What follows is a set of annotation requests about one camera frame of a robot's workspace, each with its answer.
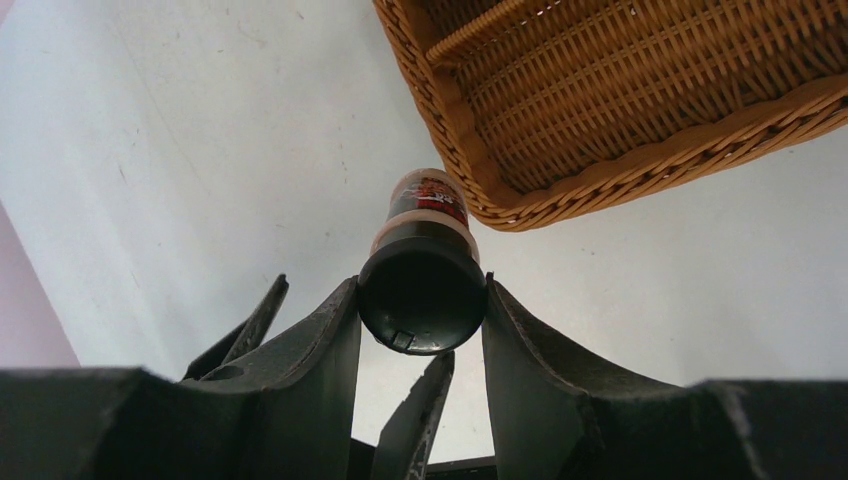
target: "wicker basket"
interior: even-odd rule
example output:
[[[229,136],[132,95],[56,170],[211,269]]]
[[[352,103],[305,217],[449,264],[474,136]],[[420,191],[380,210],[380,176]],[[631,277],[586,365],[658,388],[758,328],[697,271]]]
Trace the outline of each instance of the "wicker basket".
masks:
[[[848,0],[376,0],[447,170],[521,231],[848,121]]]

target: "black bottle cap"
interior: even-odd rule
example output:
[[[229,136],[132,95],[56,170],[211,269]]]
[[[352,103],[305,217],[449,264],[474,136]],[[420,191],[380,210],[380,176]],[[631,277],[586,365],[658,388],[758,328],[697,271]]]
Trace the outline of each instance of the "black bottle cap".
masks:
[[[377,340],[435,355],[471,338],[486,312],[486,280],[462,248],[432,237],[393,241],[362,267],[359,314]]]

